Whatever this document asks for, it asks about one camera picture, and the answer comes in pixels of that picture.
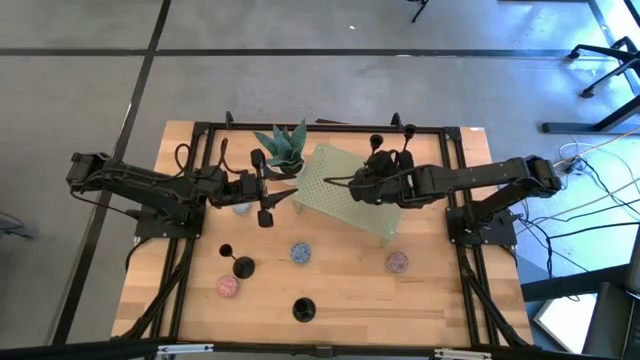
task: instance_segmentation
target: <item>blue sponge ball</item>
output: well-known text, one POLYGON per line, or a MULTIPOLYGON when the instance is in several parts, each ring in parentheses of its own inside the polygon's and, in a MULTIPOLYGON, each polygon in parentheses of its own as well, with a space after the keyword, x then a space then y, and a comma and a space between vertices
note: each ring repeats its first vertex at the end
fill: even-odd
POLYGON ((306 264, 311 259, 311 246, 299 242, 291 248, 291 260, 298 264, 306 264))

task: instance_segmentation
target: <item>plant pot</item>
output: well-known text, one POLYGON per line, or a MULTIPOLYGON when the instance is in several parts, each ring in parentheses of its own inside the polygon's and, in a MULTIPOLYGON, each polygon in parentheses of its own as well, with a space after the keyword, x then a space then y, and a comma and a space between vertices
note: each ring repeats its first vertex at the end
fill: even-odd
POLYGON ((282 171, 283 174, 287 174, 287 175, 295 175, 297 173, 299 173, 302 168, 304 167, 304 160, 301 159, 299 163, 294 164, 294 165, 288 165, 288 166, 280 166, 280 171, 282 171))

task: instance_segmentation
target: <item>black chair leg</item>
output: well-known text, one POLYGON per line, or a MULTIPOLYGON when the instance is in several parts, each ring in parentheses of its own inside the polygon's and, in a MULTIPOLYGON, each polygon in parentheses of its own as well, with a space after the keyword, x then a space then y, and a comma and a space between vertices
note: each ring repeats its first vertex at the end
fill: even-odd
POLYGON ((611 71, 610 73, 608 73, 607 75, 601 77, 600 79, 598 79, 598 81, 594 82, 593 84, 589 85, 588 88, 584 89, 582 91, 582 94, 580 94, 580 96, 582 96, 583 98, 590 98, 593 97, 593 89, 595 89, 596 86, 598 86, 599 84, 601 84, 602 82, 611 79, 614 76, 620 75, 623 72, 625 72, 625 70, 638 65, 638 59, 634 59, 631 60, 629 62, 625 62, 624 64, 618 66, 617 68, 615 68, 613 71, 611 71))
POLYGON ((613 43, 613 45, 611 45, 611 48, 612 49, 620 49, 624 45, 627 46, 627 51, 629 51, 629 52, 638 52, 638 48, 633 43, 633 41, 631 41, 631 39, 629 39, 628 36, 625 36, 622 39, 620 39, 620 40, 616 41, 615 43, 613 43))
POLYGON ((622 60, 624 62, 631 61, 631 59, 633 59, 633 53, 630 53, 630 52, 626 52, 626 51, 622 51, 622 50, 618 50, 618 49, 603 48, 603 47, 600 47, 600 46, 583 45, 583 44, 580 44, 580 45, 576 46, 571 51, 571 54, 568 55, 569 58, 577 59, 580 56, 580 50, 593 51, 593 52, 596 52, 598 54, 611 56, 613 58, 616 58, 618 60, 622 60))
POLYGON ((429 0, 422 0, 421 2, 422 2, 422 5, 420 5, 420 9, 416 13, 416 15, 413 17, 413 20, 411 20, 412 23, 415 23, 416 20, 418 20, 418 16, 420 16, 420 14, 422 13, 422 10, 424 10, 424 7, 427 6, 427 3, 429 2, 429 0))

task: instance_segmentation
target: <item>potted plant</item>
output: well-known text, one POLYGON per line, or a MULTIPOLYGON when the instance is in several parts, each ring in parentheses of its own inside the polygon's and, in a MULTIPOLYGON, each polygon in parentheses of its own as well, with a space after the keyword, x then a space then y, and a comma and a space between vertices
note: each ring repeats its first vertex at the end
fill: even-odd
POLYGON ((287 175, 299 173, 304 166, 302 149, 307 140, 307 125, 305 121, 296 126, 291 135, 285 126, 282 130, 273 125, 273 139, 265 134, 254 132, 256 138, 273 156, 267 159, 267 164, 280 168, 287 175))

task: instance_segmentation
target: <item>wheel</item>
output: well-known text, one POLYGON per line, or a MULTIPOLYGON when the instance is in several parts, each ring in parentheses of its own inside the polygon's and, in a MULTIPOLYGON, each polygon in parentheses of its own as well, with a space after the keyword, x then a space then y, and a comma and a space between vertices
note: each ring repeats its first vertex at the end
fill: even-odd
POLYGON ((585 99, 590 99, 593 97, 593 90, 584 90, 583 92, 580 93, 580 97, 583 97, 585 99))
POLYGON ((572 51, 572 52, 571 52, 571 54, 567 55, 567 57, 568 57, 569 59, 573 59, 573 60, 575 60, 575 59, 577 59, 577 58, 579 58, 579 57, 580 57, 580 51, 578 51, 578 50, 574 50, 574 51, 572 51))

